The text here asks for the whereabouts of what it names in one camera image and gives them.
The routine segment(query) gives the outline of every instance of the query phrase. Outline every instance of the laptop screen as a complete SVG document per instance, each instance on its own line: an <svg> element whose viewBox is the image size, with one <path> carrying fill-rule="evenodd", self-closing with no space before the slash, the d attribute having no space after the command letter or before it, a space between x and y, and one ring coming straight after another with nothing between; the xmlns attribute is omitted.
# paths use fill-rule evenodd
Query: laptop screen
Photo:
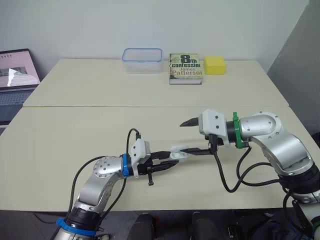
<svg viewBox="0 0 320 240"><path fill-rule="evenodd" d="M0 90L40 83L28 49L0 51Z"/></svg>

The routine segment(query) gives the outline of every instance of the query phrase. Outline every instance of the blue ring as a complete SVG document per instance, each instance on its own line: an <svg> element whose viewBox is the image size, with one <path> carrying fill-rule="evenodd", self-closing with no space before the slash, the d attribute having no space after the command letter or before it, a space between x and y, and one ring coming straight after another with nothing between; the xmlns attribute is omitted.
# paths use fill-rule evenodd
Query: blue ring
<svg viewBox="0 0 320 240"><path fill-rule="evenodd" d="M129 177L129 169L128 169L127 154L126 153L123 154L122 164L123 164L123 176Z"/></svg>
<svg viewBox="0 0 320 240"><path fill-rule="evenodd" d="M68 232L71 232L74 234L85 235L85 236L94 236L97 233L97 231L83 230L83 229L69 226L65 223L63 218L58 218L56 220L56 224L58 226L61 226L64 230L67 230Z"/></svg>

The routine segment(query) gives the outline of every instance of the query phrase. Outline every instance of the dark pants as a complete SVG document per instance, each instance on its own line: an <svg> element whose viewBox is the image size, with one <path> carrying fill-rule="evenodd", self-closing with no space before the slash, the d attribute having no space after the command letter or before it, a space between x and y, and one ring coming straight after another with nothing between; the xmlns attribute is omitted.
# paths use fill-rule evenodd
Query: dark pants
<svg viewBox="0 0 320 240"><path fill-rule="evenodd" d="M203 214L192 215L194 240L219 240L220 234L215 224ZM150 214L140 215L133 224L127 240L153 240L155 237L155 220Z"/></svg>

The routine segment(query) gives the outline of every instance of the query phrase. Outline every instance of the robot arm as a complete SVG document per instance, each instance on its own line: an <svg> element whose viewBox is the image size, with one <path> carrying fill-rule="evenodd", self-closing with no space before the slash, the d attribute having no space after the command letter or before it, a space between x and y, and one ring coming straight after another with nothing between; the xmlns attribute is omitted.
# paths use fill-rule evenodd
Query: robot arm
<svg viewBox="0 0 320 240"><path fill-rule="evenodd" d="M235 143L243 148L248 142L258 144L279 176L279 182L294 198L293 206L305 229L311 232L320 224L320 172L303 143L286 131L280 118L271 112L258 112L239 119L233 113L232 121L211 109L198 118L192 118L181 127L196 126L209 140L209 149L189 148L182 151L195 154L214 154L218 145Z"/></svg>
<svg viewBox="0 0 320 240"><path fill-rule="evenodd" d="M154 165L154 159L172 159L169 151L153 152L147 141L137 138L131 148L131 156L104 156L96 161L89 179L82 187L68 216L57 220L60 226L55 240L91 240L100 230L103 211L118 180L131 176L149 176L149 185L153 185L152 173L169 169L184 159L186 153L175 153L175 159L162 161Z"/></svg>

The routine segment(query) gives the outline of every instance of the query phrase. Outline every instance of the green ring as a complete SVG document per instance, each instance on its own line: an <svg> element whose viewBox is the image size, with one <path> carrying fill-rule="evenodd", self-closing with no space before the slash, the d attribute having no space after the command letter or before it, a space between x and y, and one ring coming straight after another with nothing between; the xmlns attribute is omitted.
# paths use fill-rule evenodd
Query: green ring
<svg viewBox="0 0 320 240"><path fill-rule="evenodd" d="M233 112L233 118L232 118L232 120L233 120L234 131L235 131L235 139L236 139L235 146L236 146L238 149L242 149L244 146L243 146L242 140L241 140L240 126L239 126L239 117L238 117L236 111Z"/></svg>
<svg viewBox="0 0 320 240"><path fill-rule="evenodd" d="M320 221L316 221L316 222L313 224L313 230L316 230L319 226L320 226Z"/></svg>

